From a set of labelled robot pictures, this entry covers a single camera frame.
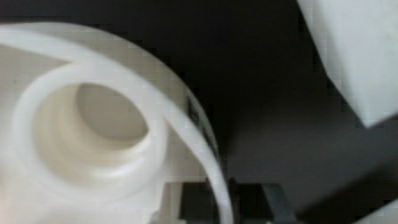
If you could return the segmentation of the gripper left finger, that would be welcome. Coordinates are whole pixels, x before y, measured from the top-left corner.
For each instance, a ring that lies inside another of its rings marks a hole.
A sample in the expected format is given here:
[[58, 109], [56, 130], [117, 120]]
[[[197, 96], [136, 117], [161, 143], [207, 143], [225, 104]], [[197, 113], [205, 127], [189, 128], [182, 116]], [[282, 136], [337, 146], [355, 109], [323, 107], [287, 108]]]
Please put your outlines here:
[[216, 224], [214, 199], [205, 182], [165, 185], [159, 224]]

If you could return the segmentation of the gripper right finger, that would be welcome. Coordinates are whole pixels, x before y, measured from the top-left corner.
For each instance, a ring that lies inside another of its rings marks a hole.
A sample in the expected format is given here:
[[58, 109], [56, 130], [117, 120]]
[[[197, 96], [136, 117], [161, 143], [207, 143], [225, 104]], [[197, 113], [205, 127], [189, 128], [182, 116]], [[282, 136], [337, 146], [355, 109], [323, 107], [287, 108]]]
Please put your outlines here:
[[282, 186], [228, 180], [234, 224], [296, 224]]

